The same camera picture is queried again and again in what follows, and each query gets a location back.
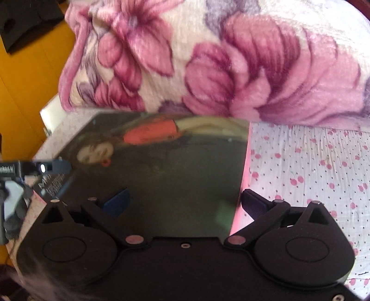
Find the pink floral fleece blanket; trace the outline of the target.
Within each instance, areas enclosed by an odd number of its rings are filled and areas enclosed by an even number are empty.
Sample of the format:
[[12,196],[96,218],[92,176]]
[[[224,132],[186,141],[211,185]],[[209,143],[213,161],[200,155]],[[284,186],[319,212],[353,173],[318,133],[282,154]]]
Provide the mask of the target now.
[[72,1],[62,107],[369,130],[369,19],[347,1]]

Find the black box lid with portrait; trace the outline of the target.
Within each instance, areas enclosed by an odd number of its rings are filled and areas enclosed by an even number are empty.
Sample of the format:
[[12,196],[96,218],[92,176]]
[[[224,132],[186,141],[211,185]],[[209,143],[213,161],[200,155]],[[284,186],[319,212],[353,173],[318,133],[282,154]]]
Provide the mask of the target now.
[[71,114],[38,159],[71,162],[66,175],[43,176],[34,190],[45,201],[76,208],[127,188],[119,225],[142,236],[226,238],[239,198],[249,123],[178,113]]

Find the cherry print bed sheet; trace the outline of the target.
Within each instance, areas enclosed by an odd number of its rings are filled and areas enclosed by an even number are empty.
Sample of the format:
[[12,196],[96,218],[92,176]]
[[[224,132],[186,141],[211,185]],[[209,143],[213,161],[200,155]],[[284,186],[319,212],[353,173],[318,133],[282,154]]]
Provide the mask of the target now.
[[[253,222],[251,189],[291,206],[246,250],[224,246]],[[36,300],[368,300],[369,134],[249,124],[229,235],[144,236],[143,250],[87,250],[87,230],[35,191],[12,245],[12,279]]]

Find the black speaker box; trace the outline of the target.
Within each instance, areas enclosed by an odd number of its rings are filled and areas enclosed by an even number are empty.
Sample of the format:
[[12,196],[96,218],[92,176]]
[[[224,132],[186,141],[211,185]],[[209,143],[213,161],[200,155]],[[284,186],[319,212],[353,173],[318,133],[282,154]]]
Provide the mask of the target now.
[[64,20],[58,1],[1,1],[1,40],[12,53]]

